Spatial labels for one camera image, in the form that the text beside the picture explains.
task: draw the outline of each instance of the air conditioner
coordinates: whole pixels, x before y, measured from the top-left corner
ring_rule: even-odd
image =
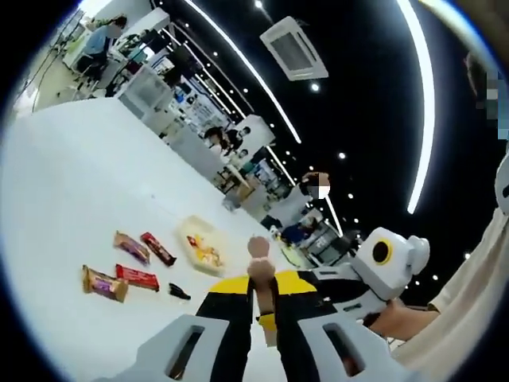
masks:
[[[260,39],[290,81],[328,77],[317,50],[294,18],[283,18]]]

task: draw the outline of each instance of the black ceiling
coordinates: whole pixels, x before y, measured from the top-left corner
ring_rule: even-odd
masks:
[[[412,2],[429,46],[437,117],[425,188],[415,214],[410,215],[406,206],[422,144],[423,94],[414,43],[395,0],[264,1],[274,22],[292,16],[305,23],[304,31],[329,72],[329,78],[318,81],[318,93],[309,90],[307,81],[288,81],[265,49],[259,35],[272,24],[255,9],[253,0],[195,3],[268,83],[301,136],[301,145],[242,61],[198,13],[183,0],[166,0],[162,7],[174,21],[189,24],[186,30],[210,57],[219,54],[214,61],[237,88],[249,90],[245,97],[254,113],[274,123],[274,151],[286,160],[293,177],[300,177],[309,166],[331,174],[330,197],[342,228],[369,233],[383,226],[403,236],[429,239],[432,255],[417,277],[421,285],[409,288],[403,298],[412,304],[432,298],[463,261],[463,254],[475,247],[491,217],[495,170],[504,147],[496,141],[496,131],[486,128],[483,113],[475,109],[461,43]],[[179,33],[177,37],[185,39]],[[214,66],[209,71],[230,89]],[[249,114],[241,98],[232,97]],[[339,160],[339,152],[347,158]],[[318,204],[328,211],[324,201]],[[432,275],[438,275],[438,281]]]

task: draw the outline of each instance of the white table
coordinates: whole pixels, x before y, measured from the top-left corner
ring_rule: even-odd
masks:
[[[63,103],[18,119],[7,131],[0,211],[4,267],[21,317],[36,343],[68,380],[114,376],[138,346],[180,314],[193,314],[217,279],[191,268],[173,234],[198,214],[232,242],[228,275],[245,272],[246,243],[267,232],[242,210],[230,213],[216,190],[169,150],[116,99]],[[112,247],[115,230],[152,232],[178,257],[168,269],[155,256],[158,294],[131,287],[125,303],[84,294],[81,266],[113,274],[115,264],[139,268]],[[279,250],[278,270],[289,268]],[[192,296],[169,296],[167,282]],[[244,380],[281,382],[278,354],[265,348],[261,328]]]

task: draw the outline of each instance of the ceiling light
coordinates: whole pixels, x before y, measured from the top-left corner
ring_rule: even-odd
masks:
[[[246,55],[237,47],[235,42],[228,36],[217,24],[214,20],[211,19],[211,17],[206,14],[197,4],[195,4],[192,0],[184,0],[185,3],[193,8],[204,20],[227,42],[228,45],[230,45],[230,48],[235,52],[237,56],[239,56],[240,60],[246,65],[247,69],[251,72],[253,77],[258,81],[260,86],[262,87],[263,91],[269,96],[270,100],[278,109],[279,114],[283,118],[283,121],[285,121],[286,126],[288,127],[288,130],[292,133],[293,137],[295,138],[295,141],[297,143],[302,143],[301,137],[299,137],[297,131],[295,130],[295,127],[293,127],[292,122],[289,120],[288,115],[283,110],[281,104],[279,103],[278,99],[274,95],[274,93],[270,90],[269,85],[265,82],[265,80],[260,76],[260,73],[255,69],[253,64],[247,59]]]
[[[419,164],[415,176],[414,189],[410,195],[407,211],[412,214],[417,208],[419,198],[421,197],[424,181],[428,173],[431,151],[433,149],[433,134],[435,129],[435,88],[433,82],[433,66],[429,57],[428,45],[424,32],[422,31],[419,19],[415,14],[414,8],[409,0],[397,0],[403,17],[408,24],[408,29],[414,40],[415,50],[417,52],[419,68],[421,69],[422,93],[424,99],[424,123],[422,126],[422,144],[419,155]]]

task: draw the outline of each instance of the candy bar wrapper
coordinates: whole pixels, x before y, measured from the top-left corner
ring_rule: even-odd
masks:
[[[145,232],[141,236],[142,242],[146,244],[148,248],[159,258],[161,261],[167,266],[171,267],[175,260],[177,260],[176,257],[171,256],[168,251],[166,251],[166,248],[164,248],[159,241],[153,237],[153,235],[150,232]]]
[[[156,292],[159,291],[159,282],[157,281],[156,275],[136,271],[135,269],[123,267],[120,264],[115,266],[115,271],[117,278],[126,280],[130,285],[155,290]]]
[[[128,289],[129,284],[126,280],[115,279],[83,265],[83,291],[85,293],[95,292],[112,300],[124,302]]]
[[[121,248],[124,251],[130,253],[143,265],[150,263],[150,252],[148,249],[143,247],[138,241],[132,239],[125,233],[117,231],[115,233],[115,241],[113,245],[117,248]]]

